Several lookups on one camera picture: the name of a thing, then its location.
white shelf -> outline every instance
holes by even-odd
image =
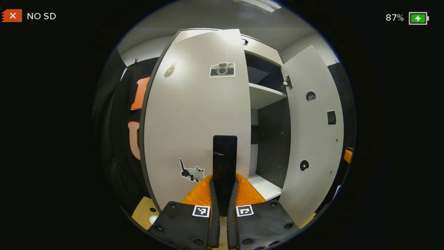
[[[287,97],[282,92],[270,89],[261,85],[249,83],[250,86],[250,106],[252,109],[260,109],[278,100]]]
[[[282,193],[282,189],[275,184],[267,181],[257,174],[248,177],[248,181],[267,201],[278,197]]]

cat sticker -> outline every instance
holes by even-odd
[[[199,183],[205,178],[203,174],[205,169],[201,169],[198,166],[196,166],[196,168],[193,169],[186,169],[183,165],[183,161],[181,158],[179,158],[179,163],[180,163],[180,168],[182,170],[180,174],[182,175],[182,177],[188,179],[190,182]]]

open cabinet door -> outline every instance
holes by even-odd
[[[236,172],[248,177],[251,118],[238,29],[173,42],[159,60],[145,96],[139,138],[145,180],[162,210],[169,201],[181,202],[212,174],[214,135],[238,137]],[[228,64],[224,77],[210,69],[220,63]]]
[[[330,71],[313,46],[281,70],[293,87],[286,87],[291,146],[279,202],[301,227],[322,203],[336,176],[344,140],[342,108]]]

black circular sticker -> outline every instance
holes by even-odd
[[[305,98],[307,99],[307,101],[316,100],[316,94],[313,91],[308,91],[305,95]]]
[[[308,166],[309,166],[309,164],[308,164],[307,160],[301,161],[301,171],[304,171],[305,169],[307,169]]]

ceiling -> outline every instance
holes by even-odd
[[[148,40],[173,36],[185,28],[238,28],[282,51],[307,35],[315,33],[290,10],[272,13],[238,0],[180,0],[154,12],[137,24],[117,46],[121,54]]]

